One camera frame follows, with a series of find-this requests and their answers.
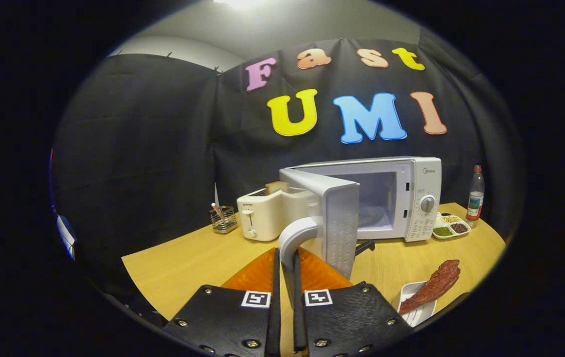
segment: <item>bottle label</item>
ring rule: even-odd
[[[470,195],[470,201],[468,202],[468,213],[465,217],[471,221],[476,221],[477,219],[479,219],[482,206],[483,196]]]

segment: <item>microwave control panel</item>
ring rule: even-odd
[[[441,196],[441,160],[423,158],[414,161],[412,215],[405,241],[423,241],[432,236]]]

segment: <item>water bottle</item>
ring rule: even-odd
[[[468,201],[468,212],[465,215],[465,222],[471,228],[477,224],[480,210],[483,207],[483,195],[485,194],[485,183],[480,165],[474,165],[474,176],[470,187],[470,201]]]

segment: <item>ceiling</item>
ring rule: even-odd
[[[334,38],[417,43],[419,25],[367,0],[251,0],[249,8],[202,0],[133,38],[172,36],[252,59],[292,45]]]

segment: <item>microwave button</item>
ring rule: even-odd
[[[426,213],[432,212],[432,208],[435,206],[435,198],[432,196],[423,197],[421,200],[421,210]]]

